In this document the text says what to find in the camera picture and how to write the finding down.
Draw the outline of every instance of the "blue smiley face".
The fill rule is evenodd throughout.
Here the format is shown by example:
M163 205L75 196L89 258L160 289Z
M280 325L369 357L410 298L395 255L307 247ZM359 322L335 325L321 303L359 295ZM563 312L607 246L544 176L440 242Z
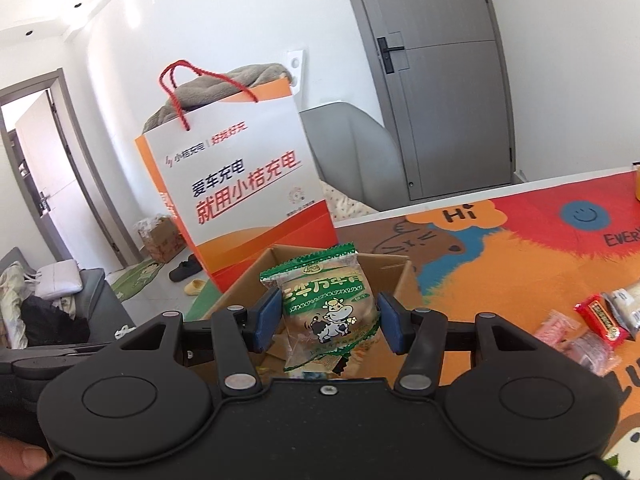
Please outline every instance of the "blue smiley face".
M598 231L611 223L606 209L587 200L577 200L562 206L560 218L580 231Z

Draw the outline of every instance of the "tile floor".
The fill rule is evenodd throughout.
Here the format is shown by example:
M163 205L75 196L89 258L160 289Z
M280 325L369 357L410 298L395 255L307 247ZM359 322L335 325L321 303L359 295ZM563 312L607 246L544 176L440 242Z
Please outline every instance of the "tile floor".
M133 298L122 302L136 325L162 314L165 310L179 310L183 314L189 311L196 296L187 296L184 293L184 286L194 279L208 280L207 273L201 270L196 275L179 283L169 280L169 272L174 270L181 261L186 260L189 254L191 254L189 249L183 250L160 269L151 283ZM115 282L124 272L125 270L112 272L107 276L107 281L109 283Z

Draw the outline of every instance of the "red rope handle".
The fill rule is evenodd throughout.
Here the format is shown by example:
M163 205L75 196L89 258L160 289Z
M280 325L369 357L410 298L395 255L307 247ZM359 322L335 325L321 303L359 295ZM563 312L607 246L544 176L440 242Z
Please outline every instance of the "red rope handle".
M249 94L251 96L251 99L254 100L254 102L256 102L256 103L258 102L258 98L256 97L256 95L251 90L249 90L243 84L240 84L238 81L234 81L229 76L226 76L224 74L217 74L215 72L208 72L207 70L203 70L201 68L193 66L191 63L189 63L188 61L186 61L184 59L179 59L178 61L174 61L173 63L171 63L171 65L167 66L164 70L162 70L162 73L160 74L160 77L158 78L158 82L160 83L160 86L162 87L162 90L164 90L169 95L169 99L171 101L171 104L174 105L175 111L178 114L178 117L180 117L180 121L182 122L182 125L184 126L184 129L187 130L187 131L189 131L191 129L191 127L189 126L189 123L187 122L187 118L184 116L184 110L182 110L182 107L180 106L180 101L178 101L178 98L176 97L175 93L164 83L164 76L167 73L169 73L169 80L171 81L171 85L174 87L174 90L178 88L176 83L175 83L175 79L174 79L174 71L179 66L185 66L185 67L189 68L190 70L192 70L193 72L195 72L199 76L200 75L210 75L210 76L215 77L217 79L222 79L222 81L226 81L227 83L231 83L233 86L238 88L240 91Z

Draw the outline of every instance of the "white and orange shopping bag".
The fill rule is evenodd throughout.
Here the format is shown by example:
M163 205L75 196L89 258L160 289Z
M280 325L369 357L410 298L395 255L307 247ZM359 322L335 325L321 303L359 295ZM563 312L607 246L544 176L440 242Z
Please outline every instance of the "white and orange shopping bag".
M313 156L287 79L183 112L136 145L164 203L205 270L224 291L273 244L337 243Z

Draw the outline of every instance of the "cardboard box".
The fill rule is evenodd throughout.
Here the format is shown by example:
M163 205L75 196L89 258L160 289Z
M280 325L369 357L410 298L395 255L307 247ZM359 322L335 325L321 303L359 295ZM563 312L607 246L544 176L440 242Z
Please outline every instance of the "cardboard box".
M138 233L149 256L161 264L169 263L187 246L180 231L169 217L161 218L151 230L140 230Z
M251 307L266 291L265 286L260 282L260 273L263 270L316 251L320 249L292 246L273 246L267 249L219 298L205 318L209 318L216 310L234 304ZM393 254L358 254L358 262L369 281L374 297L379 292L392 292L396 300L408 309L422 306L422 295L415 279L414 266L409 258ZM268 366L271 370L276 368L282 370L284 357L282 340L276 337L276 342L269 348L266 355L261 357L260 365ZM385 377L390 384L393 384L404 362L404 356L393 354L382 333L378 331L369 351L362 356L361 361L357 363L359 366L356 366L357 371L354 374L349 374L345 370L341 376L346 374L349 377L361 378Z

